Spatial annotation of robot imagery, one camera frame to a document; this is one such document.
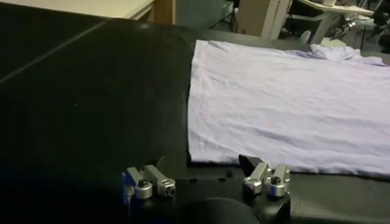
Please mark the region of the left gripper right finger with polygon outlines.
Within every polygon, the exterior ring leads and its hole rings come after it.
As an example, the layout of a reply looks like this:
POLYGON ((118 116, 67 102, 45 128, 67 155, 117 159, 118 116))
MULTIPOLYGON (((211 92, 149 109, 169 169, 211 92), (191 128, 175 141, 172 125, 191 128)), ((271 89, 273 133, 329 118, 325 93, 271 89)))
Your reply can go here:
POLYGON ((287 165, 278 164, 273 169, 258 157, 239 155, 238 159, 245 174, 243 188, 250 195, 259 195, 263 191, 270 197, 284 197, 289 194, 291 176, 287 165))

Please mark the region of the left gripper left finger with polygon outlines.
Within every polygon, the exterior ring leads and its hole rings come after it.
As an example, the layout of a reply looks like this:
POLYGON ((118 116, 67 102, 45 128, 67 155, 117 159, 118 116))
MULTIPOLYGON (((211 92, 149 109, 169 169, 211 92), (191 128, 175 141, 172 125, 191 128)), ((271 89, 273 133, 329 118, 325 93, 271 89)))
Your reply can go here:
POLYGON ((128 167, 122 171, 122 191, 125 200, 135 197, 137 200, 148 200, 154 195, 174 197, 176 181, 167 177, 158 169, 164 157, 152 159, 140 170, 128 167))

